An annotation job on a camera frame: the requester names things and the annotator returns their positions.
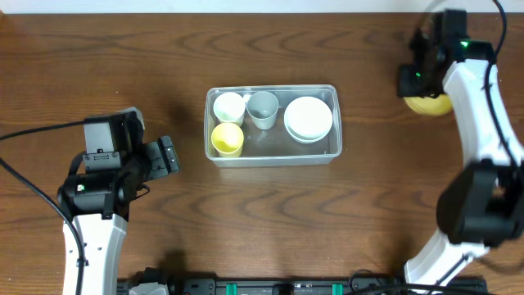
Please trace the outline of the yellow plastic bowl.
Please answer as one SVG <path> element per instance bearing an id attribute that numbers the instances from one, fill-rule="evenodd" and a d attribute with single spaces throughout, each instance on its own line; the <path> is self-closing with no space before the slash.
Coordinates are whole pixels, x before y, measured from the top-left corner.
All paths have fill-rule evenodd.
<path id="1" fill-rule="evenodd" d="M 404 102 L 412 111 L 423 116 L 443 116 L 453 110 L 452 103 L 445 94 L 436 98 L 406 97 Z"/>

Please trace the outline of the yellow plastic cup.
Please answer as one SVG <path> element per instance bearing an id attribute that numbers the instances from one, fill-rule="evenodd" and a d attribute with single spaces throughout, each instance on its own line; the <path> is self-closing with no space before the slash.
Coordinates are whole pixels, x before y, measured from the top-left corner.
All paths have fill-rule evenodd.
<path id="1" fill-rule="evenodd" d="M 234 123 L 221 123 L 213 129 L 211 143 L 221 157 L 236 158 L 242 154 L 244 133 Z"/>

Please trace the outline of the white plastic cup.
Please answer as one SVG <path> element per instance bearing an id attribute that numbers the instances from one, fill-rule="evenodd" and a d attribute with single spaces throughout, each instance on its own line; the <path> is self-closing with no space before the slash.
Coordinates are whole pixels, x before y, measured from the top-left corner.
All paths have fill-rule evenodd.
<path id="1" fill-rule="evenodd" d="M 213 112 L 221 123 L 233 123 L 241 126 L 244 121 L 246 102 L 238 93 L 220 94 L 213 105 Z"/>

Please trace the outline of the grey plastic cup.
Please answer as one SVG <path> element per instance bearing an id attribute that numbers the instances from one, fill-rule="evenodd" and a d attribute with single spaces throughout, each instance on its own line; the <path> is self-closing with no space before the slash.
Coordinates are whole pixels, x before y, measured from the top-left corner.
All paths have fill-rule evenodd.
<path id="1" fill-rule="evenodd" d="M 254 93 L 246 104 L 246 110 L 255 126 L 262 130 L 271 129 L 274 126 L 278 108 L 278 98 L 267 91 Z"/>

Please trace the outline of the clear plastic container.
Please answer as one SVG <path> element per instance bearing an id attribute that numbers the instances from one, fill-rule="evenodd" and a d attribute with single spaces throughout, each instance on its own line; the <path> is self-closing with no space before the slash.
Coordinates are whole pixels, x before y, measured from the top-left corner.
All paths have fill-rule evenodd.
<path id="1" fill-rule="evenodd" d="M 249 115 L 241 125 L 244 144 L 239 157 L 227 158 L 219 155 L 211 142 L 212 131 L 220 124 L 213 105 L 224 93 L 237 93 L 244 98 L 267 91 L 279 100 L 276 123 L 267 130 L 259 129 Z M 289 103 L 300 97 L 315 97 L 322 100 L 333 114 L 329 133 L 316 143 L 299 143 L 291 137 L 284 126 L 284 111 Z M 221 168 L 261 166 L 307 166 L 330 163 L 342 152 L 341 109 L 336 89 L 330 84 L 256 85 L 211 88 L 206 94 L 204 114 L 205 152 L 209 160 Z"/>

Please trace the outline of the white plastic bowl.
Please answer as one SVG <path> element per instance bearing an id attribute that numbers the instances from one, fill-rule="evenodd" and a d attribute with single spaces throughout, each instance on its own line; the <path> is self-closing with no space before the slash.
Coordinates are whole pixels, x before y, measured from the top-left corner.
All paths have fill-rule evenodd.
<path id="1" fill-rule="evenodd" d="M 314 138 L 324 132 L 329 133 L 332 124 L 332 111 L 319 98 L 297 98 L 284 111 L 284 125 L 290 125 L 302 138 Z"/>

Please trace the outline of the grey plastic bowl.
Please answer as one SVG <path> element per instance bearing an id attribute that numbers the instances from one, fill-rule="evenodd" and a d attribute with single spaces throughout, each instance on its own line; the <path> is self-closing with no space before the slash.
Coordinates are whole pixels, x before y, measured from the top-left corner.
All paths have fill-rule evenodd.
<path id="1" fill-rule="evenodd" d="M 302 138 L 299 134 L 297 134 L 292 128 L 290 125 L 285 125 L 285 128 L 286 128 L 286 131 L 289 133 L 289 135 L 295 140 L 297 141 L 298 143 L 303 143 L 303 144 L 311 144 L 311 143 L 316 143 L 318 141 L 320 141 L 321 139 L 323 139 L 324 137 L 326 137 L 328 135 L 328 132 L 324 132 L 323 134 L 320 134 L 319 136 L 317 137 L 314 137 L 314 138 Z"/>

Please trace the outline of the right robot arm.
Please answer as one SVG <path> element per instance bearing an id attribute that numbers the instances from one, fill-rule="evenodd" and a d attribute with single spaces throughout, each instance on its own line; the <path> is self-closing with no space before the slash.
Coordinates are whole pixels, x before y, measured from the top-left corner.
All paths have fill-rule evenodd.
<path id="1" fill-rule="evenodd" d="M 399 67 L 397 94 L 406 102 L 448 98 L 463 151 L 463 170 L 438 200 L 436 232 L 404 264 L 416 293 L 446 286 L 523 232 L 523 146 L 499 91 L 499 49 L 470 39 L 467 18 L 457 9 L 422 18 L 409 44 L 413 61 Z"/>

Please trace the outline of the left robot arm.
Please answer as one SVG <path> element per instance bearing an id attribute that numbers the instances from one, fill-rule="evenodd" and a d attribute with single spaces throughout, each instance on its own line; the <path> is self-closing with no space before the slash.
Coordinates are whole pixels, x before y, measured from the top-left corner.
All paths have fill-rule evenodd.
<path id="1" fill-rule="evenodd" d="M 84 120 L 85 151 L 70 165 L 57 199 L 67 217 L 65 294 L 114 294 L 130 203 L 145 183 L 178 172 L 170 137 L 142 141 L 142 113 L 130 107 Z"/>

